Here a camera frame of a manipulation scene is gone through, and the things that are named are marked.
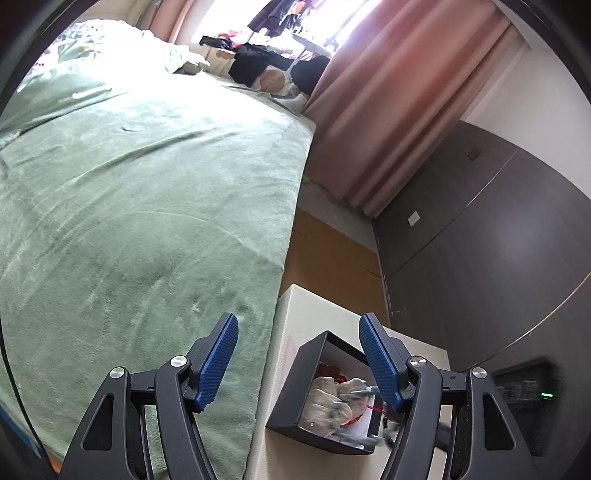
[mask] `white wall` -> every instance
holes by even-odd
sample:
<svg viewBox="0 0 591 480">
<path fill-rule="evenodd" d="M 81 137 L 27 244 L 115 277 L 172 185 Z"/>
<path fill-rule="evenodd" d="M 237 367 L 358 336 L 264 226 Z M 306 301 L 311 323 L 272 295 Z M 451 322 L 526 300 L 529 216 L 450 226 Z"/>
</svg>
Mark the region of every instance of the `white wall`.
<svg viewBox="0 0 591 480">
<path fill-rule="evenodd" d="M 100 0 L 84 12 L 76 21 L 91 18 L 125 20 L 135 25 L 148 0 Z"/>
<path fill-rule="evenodd" d="M 527 150 L 591 198 L 591 105 L 543 40 L 507 13 L 529 46 L 463 119 Z"/>
</svg>

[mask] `curtain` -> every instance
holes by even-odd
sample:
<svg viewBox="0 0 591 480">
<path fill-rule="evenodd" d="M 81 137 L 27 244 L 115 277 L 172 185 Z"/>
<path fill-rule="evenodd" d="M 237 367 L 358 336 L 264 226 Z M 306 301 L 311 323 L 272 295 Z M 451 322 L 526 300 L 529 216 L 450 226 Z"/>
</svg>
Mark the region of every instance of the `curtain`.
<svg viewBox="0 0 591 480">
<path fill-rule="evenodd" d="M 520 42 L 490 0 L 382 0 L 306 105 L 317 125 L 306 174 L 377 216 Z"/>
<path fill-rule="evenodd" d="M 195 0 L 156 0 L 153 2 L 160 3 L 150 25 L 154 36 L 175 43 L 178 32 L 194 2 Z"/>
</svg>

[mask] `green blanket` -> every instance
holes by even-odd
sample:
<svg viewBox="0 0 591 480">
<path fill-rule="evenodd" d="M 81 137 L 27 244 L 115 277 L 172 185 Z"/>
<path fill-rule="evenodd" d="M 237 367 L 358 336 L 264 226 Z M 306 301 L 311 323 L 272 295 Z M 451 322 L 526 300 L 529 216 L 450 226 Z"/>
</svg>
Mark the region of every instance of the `green blanket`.
<svg viewBox="0 0 591 480">
<path fill-rule="evenodd" d="M 197 422 L 218 478 L 242 478 L 312 131 L 201 73 L 85 106 L 0 151 L 2 323 L 53 452 L 111 368 L 158 368 L 234 312 L 236 351 Z M 0 401 L 18 416 L 4 373 Z"/>
</svg>

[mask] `black device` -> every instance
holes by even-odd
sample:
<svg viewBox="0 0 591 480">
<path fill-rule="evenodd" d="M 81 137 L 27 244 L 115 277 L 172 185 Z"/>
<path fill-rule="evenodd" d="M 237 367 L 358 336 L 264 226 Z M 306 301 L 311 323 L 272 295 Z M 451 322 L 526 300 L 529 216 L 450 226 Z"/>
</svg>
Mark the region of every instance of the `black device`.
<svg viewBox="0 0 591 480">
<path fill-rule="evenodd" d="M 156 405 L 171 480 L 215 480 L 193 413 L 215 399 L 237 341 L 238 321 L 224 313 L 186 356 L 147 372 L 111 370 L 74 434 L 59 479 L 152 480 L 144 407 Z"/>
<path fill-rule="evenodd" d="M 411 356 L 373 313 L 361 317 L 359 340 L 382 398 L 404 414 L 382 480 L 427 478 L 441 405 L 453 405 L 443 480 L 536 478 L 519 427 L 483 368 L 462 374 Z"/>
<path fill-rule="evenodd" d="M 444 480 L 535 478 L 517 423 L 484 369 L 461 374 L 411 356 L 373 313 L 360 318 L 359 339 L 383 399 L 403 414 L 382 480 L 427 478 L 441 405 L 453 405 Z M 59 480 L 153 479 L 146 405 L 156 405 L 171 480 L 215 480 L 193 413 L 214 400 L 237 340 L 238 322 L 225 313 L 186 356 L 148 372 L 111 370 L 82 418 Z"/>
</svg>

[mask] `metal screw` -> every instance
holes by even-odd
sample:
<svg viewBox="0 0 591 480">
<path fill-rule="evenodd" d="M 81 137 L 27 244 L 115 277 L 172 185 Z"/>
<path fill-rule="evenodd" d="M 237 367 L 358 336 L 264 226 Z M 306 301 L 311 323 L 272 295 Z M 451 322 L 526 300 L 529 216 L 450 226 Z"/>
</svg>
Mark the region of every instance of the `metal screw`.
<svg viewBox="0 0 591 480">
<path fill-rule="evenodd" d="M 474 367 L 472 369 L 472 375 L 474 375 L 476 378 L 486 378 L 486 370 L 484 370 L 482 367 Z"/>
<path fill-rule="evenodd" d="M 123 377 L 125 375 L 125 369 L 123 367 L 115 367 L 113 370 L 111 370 L 111 373 L 109 373 L 109 376 L 111 378 L 120 378 Z"/>
<path fill-rule="evenodd" d="M 177 355 L 170 359 L 170 364 L 173 367 L 182 367 L 187 363 L 187 357 L 184 355 Z"/>
<path fill-rule="evenodd" d="M 422 356 L 412 356 L 410 358 L 410 364 L 413 367 L 424 367 L 427 361 Z"/>
</svg>

